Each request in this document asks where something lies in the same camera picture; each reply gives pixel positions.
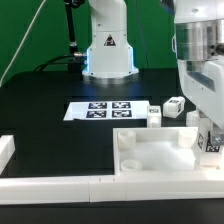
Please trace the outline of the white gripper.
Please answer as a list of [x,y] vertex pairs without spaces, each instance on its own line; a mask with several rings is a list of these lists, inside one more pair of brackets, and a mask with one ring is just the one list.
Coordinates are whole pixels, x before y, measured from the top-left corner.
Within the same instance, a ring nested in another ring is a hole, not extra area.
[[[201,71],[187,70],[187,61],[178,61],[183,94],[219,128],[224,129],[224,58],[202,63]],[[224,145],[224,130],[211,131],[211,144]]]

